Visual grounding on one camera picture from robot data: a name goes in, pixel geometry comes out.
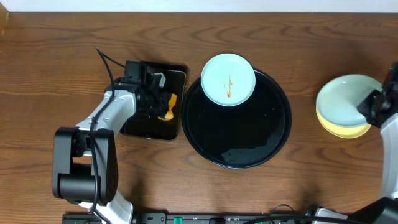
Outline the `green and yellow sponge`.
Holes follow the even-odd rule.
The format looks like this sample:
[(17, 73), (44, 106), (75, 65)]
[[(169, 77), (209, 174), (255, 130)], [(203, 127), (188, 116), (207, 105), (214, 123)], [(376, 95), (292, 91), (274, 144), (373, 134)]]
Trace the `green and yellow sponge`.
[(159, 116), (158, 119), (162, 121), (170, 121), (174, 118), (174, 114), (172, 112), (172, 108), (175, 106), (177, 102), (177, 95), (173, 93), (168, 94), (167, 100), (167, 112), (163, 116)]

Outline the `light blue plate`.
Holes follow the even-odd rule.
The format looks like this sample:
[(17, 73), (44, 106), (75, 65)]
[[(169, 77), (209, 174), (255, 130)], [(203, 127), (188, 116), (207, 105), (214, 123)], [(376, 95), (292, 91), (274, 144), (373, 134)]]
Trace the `light blue plate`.
[(377, 80), (360, 74), (343, 75), (328, 82), (319, 91), (316, 109), (327, 121), (344, 127), (366, 124), (357, 106), (374, 90), (382, 90)]
[(251, 64), (237, 54), (209, 59), (201, 72), (201, 87), (209, 100), (220, 106), (237, 106), (253, 93), (256, 76)]

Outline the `yellow plate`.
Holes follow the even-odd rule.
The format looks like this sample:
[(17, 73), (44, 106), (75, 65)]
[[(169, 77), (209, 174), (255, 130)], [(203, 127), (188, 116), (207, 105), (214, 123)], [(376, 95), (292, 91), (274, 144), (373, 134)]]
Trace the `yellow plate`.
[(333, 135), (338, 136), (339, 138), (346, 138), (346, 139), (358, 138), (364, 135), (371, 127), (370, 124), (364, 124), (358, 127), (342, 127), (327, 121), (325, 118), (321, 116), (318, 110), (316, 110), (316, 114), (320, 124), (329, 133), (332, 133)]

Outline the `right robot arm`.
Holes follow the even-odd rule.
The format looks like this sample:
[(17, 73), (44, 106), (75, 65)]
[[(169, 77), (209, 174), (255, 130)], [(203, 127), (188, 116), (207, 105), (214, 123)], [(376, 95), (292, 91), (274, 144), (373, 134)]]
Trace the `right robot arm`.
[(384, 83), (366, 75), (343, 75), (328, 82), (316, 98), (319, 120), (339, 128), (369, 124), (379, 128), (383, 145), (382, 185), (379, 199), (339, 218), (320, 215), (312, 220), (325, 223), (397, 223), (397, 64), (393, 63)]

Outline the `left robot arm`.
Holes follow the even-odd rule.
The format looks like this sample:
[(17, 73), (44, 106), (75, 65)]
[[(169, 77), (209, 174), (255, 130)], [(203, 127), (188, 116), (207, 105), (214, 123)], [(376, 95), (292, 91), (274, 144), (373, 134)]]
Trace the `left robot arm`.
[(131, 223), (134, 206), (118, 191), (115, 139), (135, 117), (166, 119), (177, 100), (163, 72), (112, 79), (95, 110), (74, 127), (60, 127), (53, 144), (52, 193), (103, 223)]

